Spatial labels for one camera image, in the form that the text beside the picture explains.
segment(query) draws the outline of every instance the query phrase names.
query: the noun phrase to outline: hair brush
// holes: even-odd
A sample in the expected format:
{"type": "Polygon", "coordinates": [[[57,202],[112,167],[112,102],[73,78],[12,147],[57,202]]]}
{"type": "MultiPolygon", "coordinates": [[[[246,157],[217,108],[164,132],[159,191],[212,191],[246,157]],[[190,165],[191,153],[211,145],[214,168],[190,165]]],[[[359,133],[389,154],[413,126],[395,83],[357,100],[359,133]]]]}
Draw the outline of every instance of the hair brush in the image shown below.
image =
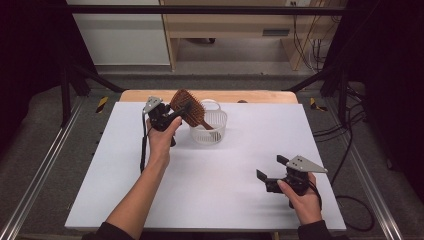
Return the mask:
{"type": "MultiPolygon", "coordinates": [[[[189,110],[182,116],[183,120],[187,122],[191,127],[197,127],[198,125],[202,125],[206,130],[213,130],[208,123],[205,122],[205,108],[202,103],[195,96],[193,96],[189,91],[185,89],[178,90],[174,97],[172,97],[171,109],[174,111],[178,111],[187,104],[190,106],[189,110]]],[[[211,133],[212,137],[215,139],[220,139],[221,136],[219,133],[211,133]]]]}

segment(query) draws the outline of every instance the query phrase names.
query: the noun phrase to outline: brush handle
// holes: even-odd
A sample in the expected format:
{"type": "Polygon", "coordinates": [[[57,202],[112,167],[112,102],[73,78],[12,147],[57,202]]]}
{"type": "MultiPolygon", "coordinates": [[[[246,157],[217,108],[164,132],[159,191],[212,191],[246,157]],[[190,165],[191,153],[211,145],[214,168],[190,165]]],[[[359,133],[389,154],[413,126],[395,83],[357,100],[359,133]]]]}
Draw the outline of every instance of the brush handle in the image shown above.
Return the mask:
{"type": "Polygon", "coordinates": [[[205,120],[203,119],[202,122],[200,123],[206,130],[213,130],[213,127],[211,127],[211,125],[209,125],[207,122],[205,122],[205,120]]]}

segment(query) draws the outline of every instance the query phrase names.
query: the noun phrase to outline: white table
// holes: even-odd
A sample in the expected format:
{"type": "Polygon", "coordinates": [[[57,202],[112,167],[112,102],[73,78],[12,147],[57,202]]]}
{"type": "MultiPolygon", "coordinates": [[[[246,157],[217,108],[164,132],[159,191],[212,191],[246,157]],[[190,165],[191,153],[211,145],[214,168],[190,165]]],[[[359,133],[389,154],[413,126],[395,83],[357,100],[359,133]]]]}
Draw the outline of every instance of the white table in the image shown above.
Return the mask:
{"type": "MultiPolygon", "coordinates": [[[[114,106],[65,226],[100,226],[140,174],[141,112],[145,103],[114,106]]],[[[322,166],[300,104],[221,103],[228,114],[223,140],[195,143],[186,123],[177,130],[171,163],[150,210],[146,229],[161,231],[278,231],[297,229],[288,199],[266,192],[256,169],[282,178],[276,155],[302,155],[322,166]]],[[[317,173],[323,218],[330,230],[345,230],[326,174],[317,173]]]]}

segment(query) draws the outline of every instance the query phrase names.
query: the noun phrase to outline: hand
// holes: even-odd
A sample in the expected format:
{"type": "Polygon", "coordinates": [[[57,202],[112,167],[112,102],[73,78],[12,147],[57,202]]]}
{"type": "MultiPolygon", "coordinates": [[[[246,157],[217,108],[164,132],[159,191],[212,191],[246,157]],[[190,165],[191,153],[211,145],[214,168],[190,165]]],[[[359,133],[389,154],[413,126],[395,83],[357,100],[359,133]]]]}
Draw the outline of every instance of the hand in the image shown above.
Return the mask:
{"type": "Polygon", "coordinates": [[[176,117],[165,131],[160,132],[152,128],[150,119],[146,120],[150,145],[150,157],[147,166],[157,162],[165,164],[165,167],[168,166],[171,139],[175,135],[175,131],[181,125],[181,121],[181,117],[176,117]]]}
{"type": "MultiPolygon", "coordinates": [[[[315,176],[312,173],[308,173],[308,176],[309,180],[316,186],[315,176]]],[[[293,204],[301,225],[322,220],[318,196],[311,188],[308,188],[305,195],[299,196],[286,182],[278,180],[277,183],[281,191],[283,191],[293,204]]]]}

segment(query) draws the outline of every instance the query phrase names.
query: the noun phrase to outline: white cabinet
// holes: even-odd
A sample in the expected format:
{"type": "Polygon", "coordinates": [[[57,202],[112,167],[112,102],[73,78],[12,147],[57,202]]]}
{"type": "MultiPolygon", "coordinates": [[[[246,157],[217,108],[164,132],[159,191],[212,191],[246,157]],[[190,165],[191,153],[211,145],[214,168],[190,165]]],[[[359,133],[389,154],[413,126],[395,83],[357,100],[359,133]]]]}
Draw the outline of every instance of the white cabinet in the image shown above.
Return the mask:
{"type": "MultiPolygon", "coordinates": [[[[67,0],[74,5],[159,5],[157,0],[67,0]]],[[[170,65],[159,14],[74,14],[95,65],[170,65]]]]}

